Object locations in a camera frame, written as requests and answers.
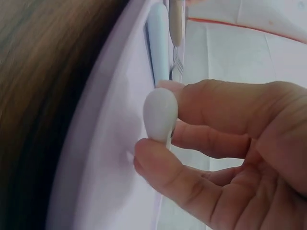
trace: human skin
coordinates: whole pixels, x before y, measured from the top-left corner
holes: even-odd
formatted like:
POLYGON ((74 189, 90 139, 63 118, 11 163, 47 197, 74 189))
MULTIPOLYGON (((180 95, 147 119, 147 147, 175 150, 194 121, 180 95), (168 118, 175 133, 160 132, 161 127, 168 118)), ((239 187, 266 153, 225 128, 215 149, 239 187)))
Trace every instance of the human skin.
POLYGON ((164 81, 179 105, 172 143, 242 166, 207 172, 140 140, 136 171, 214 230, 307 229, 307 90, 273 82, 164 81))

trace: red line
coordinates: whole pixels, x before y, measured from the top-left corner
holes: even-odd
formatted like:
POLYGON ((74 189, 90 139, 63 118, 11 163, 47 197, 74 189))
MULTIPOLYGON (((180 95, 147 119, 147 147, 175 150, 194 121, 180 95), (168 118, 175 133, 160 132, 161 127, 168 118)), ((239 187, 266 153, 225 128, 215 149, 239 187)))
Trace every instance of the red line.
POLYGON ((288 36, 286 36, 286 35, 277 34, 277 33, 274 33, 274 32, 262 30, 262 29, 259 29, 259 28, 248 27, 248 26, 244 26, 244 25, 236 25, 236 24, 233 24, 233 23, 225 23, 225 22, 220 22, 220 21, 215 21, 215 20, 208 20, 208 19, 201 19, 201 18, 189 18, 189 21, 198 22, 198 23, 222 24, 222 25, 229 25, 229 26, 247 28, 247 29, 252 29, 252 30, 258 30, 258 31, 261 31, 261 32, 269 33, 269 34, 272 34, 272 35, 277 35, 277 36, 280 36, 280 37, 288 38, 288 39, 291 39, 291 40, 294 40, 294 41, 297 41, 297 42, 301 42, 301 43, 306 44, 306 43, 303 42, 303 41, 300 41, 300 40, 295 39, 295 38, 292 38, 292 37, 288 37, 288 36))

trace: finger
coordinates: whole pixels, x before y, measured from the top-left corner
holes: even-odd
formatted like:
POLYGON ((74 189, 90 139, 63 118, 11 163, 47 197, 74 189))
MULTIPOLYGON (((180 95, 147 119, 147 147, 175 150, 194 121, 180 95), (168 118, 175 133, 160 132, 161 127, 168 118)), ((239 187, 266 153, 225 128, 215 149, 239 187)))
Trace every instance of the finger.
POLYGON ((202 178, 205 178, 218 186, 226 186, 230 184, 233 178, 241 171, 241 167, 223 169, 215 172, 203 171, 189 166, 187 167, 199 174, 202 178))
POLYGON ((170 85, 161 83, 174 92, 180 120, 251 138, 258 138, 304 89, 286 82, 256 85, 203 80, 175 90, 170 85))
POLYGON ((250 138, 221 133, 208 126, 194 126, 178 121, 172 144, 183 149, 200 151, 216 159, 244 159, 250 146, 250 138))
POLYGON ((222 188, 185 167, 161 143, 143 139, 135 147, 135 158, 150 185, 180 207, 209 223, 222 188))

